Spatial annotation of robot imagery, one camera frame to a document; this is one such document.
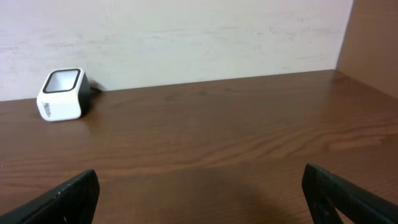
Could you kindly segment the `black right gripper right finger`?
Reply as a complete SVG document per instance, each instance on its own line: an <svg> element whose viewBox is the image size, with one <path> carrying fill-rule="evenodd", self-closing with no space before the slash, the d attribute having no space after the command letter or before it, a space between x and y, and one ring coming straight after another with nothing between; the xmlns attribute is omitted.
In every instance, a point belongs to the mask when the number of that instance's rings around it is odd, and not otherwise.
<svg viewBox="0 0 398 224"><path fill-rule="evenodd" d="M307 164L302 190L316 224L342 223L339 212L353 223L397 223L397 205L315 164Z"/></svg>

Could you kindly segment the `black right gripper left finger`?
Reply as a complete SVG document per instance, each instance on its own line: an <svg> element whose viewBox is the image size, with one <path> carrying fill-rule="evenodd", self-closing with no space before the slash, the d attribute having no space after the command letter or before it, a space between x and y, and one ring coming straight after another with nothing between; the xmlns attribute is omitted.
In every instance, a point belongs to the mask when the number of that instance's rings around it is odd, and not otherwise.
<svg viewBox="0 0 398 224"><path fill-rule="evenodd" d="M1 223L90 224L99 199L96 172L88 169L30 202L1 215Z"/></svg>

